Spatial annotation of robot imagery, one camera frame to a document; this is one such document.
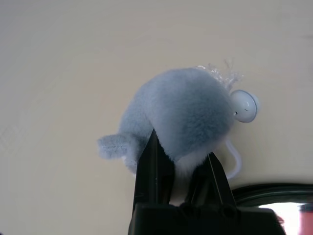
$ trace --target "fluffy fur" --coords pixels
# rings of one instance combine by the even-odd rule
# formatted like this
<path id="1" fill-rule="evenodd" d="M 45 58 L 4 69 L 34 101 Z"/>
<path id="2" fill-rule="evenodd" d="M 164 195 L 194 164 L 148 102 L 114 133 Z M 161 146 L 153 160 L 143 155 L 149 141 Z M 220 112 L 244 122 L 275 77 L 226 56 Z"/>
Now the fluffy fur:
<path id="1" fill-rule="evenodd" d="M 153 129 L 176 174 L 190 175 L 224 139 L 234 121 L 228 91 L 208 72 L 170 70 L 135 94 L 118 133 L 98 140 L 100 156 L 123 158 L 132 173 Z"/>

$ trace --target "cream wall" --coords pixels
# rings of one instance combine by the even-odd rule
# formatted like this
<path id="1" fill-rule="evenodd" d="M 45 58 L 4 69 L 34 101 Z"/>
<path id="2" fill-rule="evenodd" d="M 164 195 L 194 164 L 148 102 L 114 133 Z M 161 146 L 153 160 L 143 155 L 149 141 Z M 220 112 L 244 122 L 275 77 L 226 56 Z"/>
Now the cream wall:
<path id="1" fill-rule="evenodd" d="M 231 185 L 312 182 L 312 9 L 311 0 L 0 1 L 0 233 L 127 234 L 134 178 L 100 159 L 95 141 L 157 73 L 223 68 L 225 58 L 245 75 L 237 88 L 262 103 L 231 133 L 244 160 Z"/>

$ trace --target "red object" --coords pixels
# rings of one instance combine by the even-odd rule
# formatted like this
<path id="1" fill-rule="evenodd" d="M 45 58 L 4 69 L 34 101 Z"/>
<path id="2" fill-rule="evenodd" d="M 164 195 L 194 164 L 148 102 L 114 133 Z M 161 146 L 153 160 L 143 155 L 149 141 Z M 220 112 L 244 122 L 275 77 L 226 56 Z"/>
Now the red object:
<path id="1" fill-rule="evenodd" d="M 313 235 L 313 204 L 305 204 L 300 207 L 299 235 Z"/>

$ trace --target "toy mouse tail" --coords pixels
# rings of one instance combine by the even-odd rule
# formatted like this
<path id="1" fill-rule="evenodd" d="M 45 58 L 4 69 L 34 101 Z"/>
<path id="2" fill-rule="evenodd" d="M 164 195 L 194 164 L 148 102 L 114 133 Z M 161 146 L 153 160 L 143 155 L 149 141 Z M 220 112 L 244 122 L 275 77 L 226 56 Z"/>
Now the toy mouse tail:
<path id="1" fill-rule="evenodd" d="M 234 178 L 240 172 L 243 163 L 242 163 L 240 154 L 238 153 L 236 148 L 233 146 L 230 139 L 226 139 L 225 144 L 229 152 L 233 155 L 235 162 L 236 162 L 235 167 L 226 174 L 226 177 L 229 180 L 229 179 Z"/>
<path id="2" fill-rule="evenodd" d="M 99 155 L 105 159 L 122 158 L 133 155 L 138 149 L 137 138 L 128 133 L 104 136 L 97 141 Z"/>

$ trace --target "gray fluffy toy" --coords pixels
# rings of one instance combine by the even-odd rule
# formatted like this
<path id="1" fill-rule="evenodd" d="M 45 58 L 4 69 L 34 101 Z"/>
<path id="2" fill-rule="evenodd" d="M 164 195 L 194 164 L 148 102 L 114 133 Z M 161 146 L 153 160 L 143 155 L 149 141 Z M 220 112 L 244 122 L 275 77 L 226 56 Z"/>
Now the gray fluffy toy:
<path id="1" fill-rule="evenodd" d="M 122 158 L 132 173 L 155 129 L 178 177 L 188 177 L 221 143 L 234 122 L 228 90 L 207 71 L 157 75 L 135 94 L 118 133 L 98 140 L 100 156 Z"/>

